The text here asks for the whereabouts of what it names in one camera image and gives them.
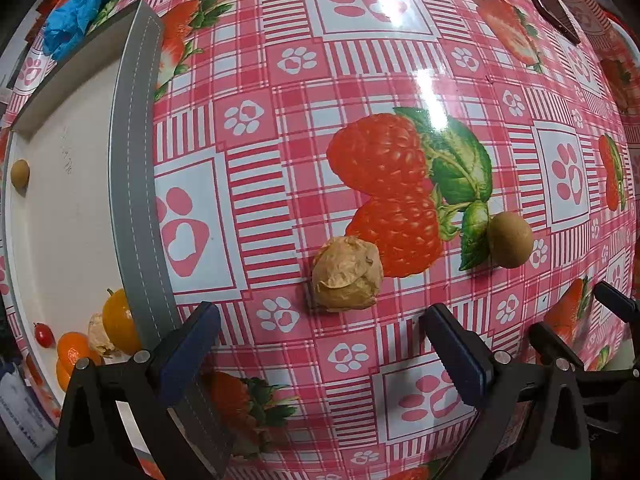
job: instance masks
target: cherry tomato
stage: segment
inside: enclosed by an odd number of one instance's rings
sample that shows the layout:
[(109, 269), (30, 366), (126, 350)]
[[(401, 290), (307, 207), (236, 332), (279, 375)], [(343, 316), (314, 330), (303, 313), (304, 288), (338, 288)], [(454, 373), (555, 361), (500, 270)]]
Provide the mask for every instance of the cherry tomato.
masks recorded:
[(34, 323), (33, 333), (36, 336), (38, 344), (44, 348), (51, 348), (56, 343), (53, 332), (44, 323)]

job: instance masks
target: orange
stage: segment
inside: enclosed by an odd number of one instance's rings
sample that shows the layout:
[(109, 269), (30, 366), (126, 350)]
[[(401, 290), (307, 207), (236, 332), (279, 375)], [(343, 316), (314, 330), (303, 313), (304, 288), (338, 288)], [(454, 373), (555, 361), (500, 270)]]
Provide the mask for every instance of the orange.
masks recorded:
[(60, 365), (71, 375), (76, 366), (76, 361), (82, 357), (88, 357), (97, 365), (102, 364), (100, 355), (89, 348), (89, 338), (79, 332), (67, 332), (58, 341), (58, 358)]
[(56, 377), (58, 378), (58, 384), (60, 388), (62, 388), (63, 392), (66, 392), (66, 388), (69, 386), (69, 381), (71, 379), (71, 375), (69, 372), (65, 370), (60, 359), (56, 361)]
[(138, 350), (142, 350), (142, 344), (138, 338), (124, 289), (121, 288), (116, 292), (111, 292), (109, 289), (107, 291), (110, 296), (102, 308), (104, 331), (118, 350), (133, 355)]

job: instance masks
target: red and white checkered tablecloth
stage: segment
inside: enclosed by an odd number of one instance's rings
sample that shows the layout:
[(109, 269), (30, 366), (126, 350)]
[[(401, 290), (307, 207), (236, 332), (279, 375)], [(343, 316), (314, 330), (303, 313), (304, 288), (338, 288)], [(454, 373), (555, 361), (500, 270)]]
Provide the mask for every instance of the red and white checkered tablecloth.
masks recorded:
[[(146, 1), (163, 15), (188, 0)], [(419, 335), (418, 316), (444, 302), (492, 350), (531, 360), (527, 327), (575, 278), (630, 294), (638, 186), (630, 153), (640, 156), (640, 126), (626, 118), (625, 133), (579, 25), (576, 47), (530, 0), (505, 1), (537, 29), (538, 71), (501, 43), (473, 0), (387, 0), (386, 10), (385, 0), (228, 1), (214, 26), (189, 36), (201, 52), (154, 109), (158, 214), (180, 314), (215, 302), (223, 316), (215, 369), (286, 384), (279, 395), (297, 397), (287, 449), (233, 462), (228, 474), (384, 479), (447, 454), (474, 411)], [(52, 67), (41, 49), (40, 39), (9, 121)], [(489, 212), (523, 215), (533, 254), (517, 269), (460, 271), (455, 237), (423, 273), (385, 278), (372, 308), (314, 310), (313, 256), (369, 199), (332, 171), (328, 143), (362, 117), (424, 107), (425, 81), (486, 149)], [(622, 157), (624, 211), (607, 207), (603, 134)], [(607, 345), (612, 355), (622, 322), (594, 301), (586, 326), (585, 363)]]

